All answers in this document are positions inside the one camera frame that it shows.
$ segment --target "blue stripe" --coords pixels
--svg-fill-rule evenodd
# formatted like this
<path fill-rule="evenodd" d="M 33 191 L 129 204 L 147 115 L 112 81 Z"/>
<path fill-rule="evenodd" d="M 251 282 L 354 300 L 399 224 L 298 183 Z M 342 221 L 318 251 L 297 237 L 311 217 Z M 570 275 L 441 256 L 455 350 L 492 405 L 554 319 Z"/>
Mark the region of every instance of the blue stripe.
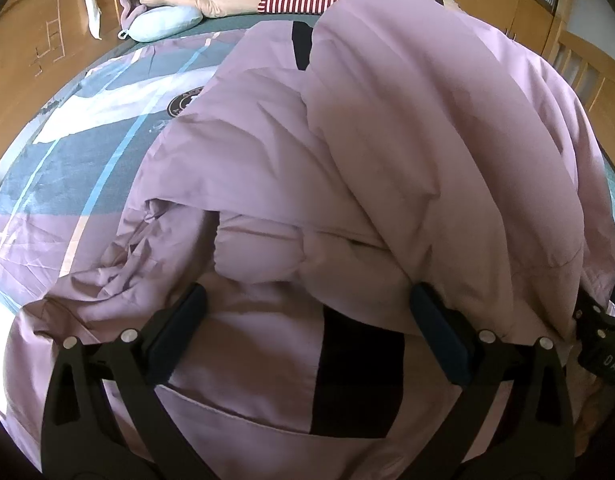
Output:
<path fill-rule="evenodd" d="M 130 57 L 130 61 L 127 63 L 126 66 L 122 67 L 118 73 L 111 79 L 111 81 L 108 83 L 108 85 L 106 85 L 103 90 L 105 90 L 111 83 L 113 83 L 113 81 L 115 81 L 125 70 L 127 70 L 130 66 L 132 65 L 132 57 Z M 4 227 L 4 231 L 3 234 L 1 235 L 1 241 L 0 241 L 0 252 L 1 249 L 3 247 L 3 243 L 6 239 L 6 236 L 8 234 L 8 228 L 10 227 L 10 223 L 12 222 L 12 218 L 14 218 L 14 215 L 16 215 L 16 213 L 19 211 L 19 207 L 21 206 L 21 202 L 24 200 L 24 198 L 26 199 L 26 202 L 28 202 L 29 197 L 26 197 L 25 195 L 27 194 L 28 190 L 30 189 L 30 186 L 32 185 L 32 182 L 34 181 L 34 178 L 36 177 L 36 175 L 39 173 L 39 170 L 43 167 L 43 163 L 46 161 L 46 159 L 50 156 L 50 154 L 53 152 L 54 148 L 56 147 L 56 145 L 59 143 L 60 139 L 56 139 L 54 140 L 54 142 L 50 145 L 50 147 L 48 148 L 48 151 L 45 153 L 45 155 L 43 156 L 43 158 L 40 160 L 40 162 L 38 163 L 37 167 L 35 168 L 34 172 L 32 172 L 30 178 L 28 179 L 24 189 L 22 190 L 21 194 L 19 195 L 19 198 L 17 199 L 16 203 L 14 204 L 14 207 L 12 208 L 12 212 L 10 213 L 10 218 L 8 219 L 8 222 L 6 222 L 6 226 Z"/>
<path fill-rule="evenodd" d="M 194 63 L 194 60 L 196 60 L 205 50 L 207 50 L 208 47 L 209 47 L 209 44 L 204 45 L 203 47 L 198 49 L 192 55 L 192 57 L 190 57 L 188 62 L 185 63 L 174 75 L 178 75 L 181 72 L 185 72 L 190 67 L 190 65 Z M 96 201 L 99 200 L 99 196 L 101 195 L 101 192 L 105 186 L 105 183 L 110 177 L 112 170 L 116 166 L 116 163 L 121 158 L 121 155 L 123 155 L 123 152 L 126 150 L 130 141 L 133 139 L 134 135 L 137 133 L 138 129 L 141 127 L 141 124 L 143 124 L 143 122 L 146 120 L 146 117 L 149 114 L 150 114 L 150 111 L 148 110 L 146 113 L 143 113 L 139 117 L 137 117 L 137 119 L 134 121 L 134 124 L 128 130 L 127 134 L 125 134 L 125 137 L 123 137 L 123 140 L 121 140 L 121 143 L 118 145 L 117 149 L 114 150 L 114 153 L 112 153 L 110 160 L 107 162 L 107 164 L 105 164 L 104 170 L 101 172 L 101 175 L 99 176 L 96 183 L 94 184 L 94 188 L 92 188 L 90 196 L 88 197 L 88 200 L 86 201 L 86 204 L 83 207 L 81 216 L 90 216 L 90 214 L 92 213 L 92 210 L 94 209 L 94 205 L 96 204 Z"/>

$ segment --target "black strap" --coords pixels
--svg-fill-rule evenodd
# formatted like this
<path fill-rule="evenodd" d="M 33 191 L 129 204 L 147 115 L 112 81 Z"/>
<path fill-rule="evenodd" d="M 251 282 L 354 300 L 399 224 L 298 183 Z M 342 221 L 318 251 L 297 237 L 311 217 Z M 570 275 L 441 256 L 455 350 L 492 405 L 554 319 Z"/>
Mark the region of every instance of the black strap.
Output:
<path fill-rule="evenodd" d="M 309 53 L 312 50 L 312 27 L 307 23 L 294 22 L 292 25 L 292 43 L 297 68 L 305 70 L 309 65 Z"/>
<path fill-rule="evenodd" d="M 310 434 L 385 438 L 403 400 L 405 337 L 323 307 Z"/>

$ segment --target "scratch marks on wood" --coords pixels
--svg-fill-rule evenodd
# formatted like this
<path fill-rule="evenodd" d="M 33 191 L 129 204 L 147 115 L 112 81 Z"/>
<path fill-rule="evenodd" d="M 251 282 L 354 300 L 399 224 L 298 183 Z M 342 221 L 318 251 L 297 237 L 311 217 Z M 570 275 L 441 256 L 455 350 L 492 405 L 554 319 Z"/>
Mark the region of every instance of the scratch marks on wood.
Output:
<path fill-rule="evenodd" d="M 49 20 L 45 22 L 45 32 L 46 39 L 48 41 L 48 47 L 43 52 L 39 52 L 39 48 L 35 47 L 36 59 L 30 63 L 30 66 L 38 65 L 39 71 L 34 74 L 34 77 L 38 77 L 43 73 L 43 67 L 41 65 L 41 58 L 52 52 L 53 50 L 61 50 L 61 54 L 59 57 L 56 57 L 52 60 L 53 63 L 56 63 L 59 59 L 63 59 L 66 56 L 65 44 L 63 43 L 63 28 L 61 25 L 61 7 L 60 0 L 57 0 L 57 17 L 53 20 Z"/>

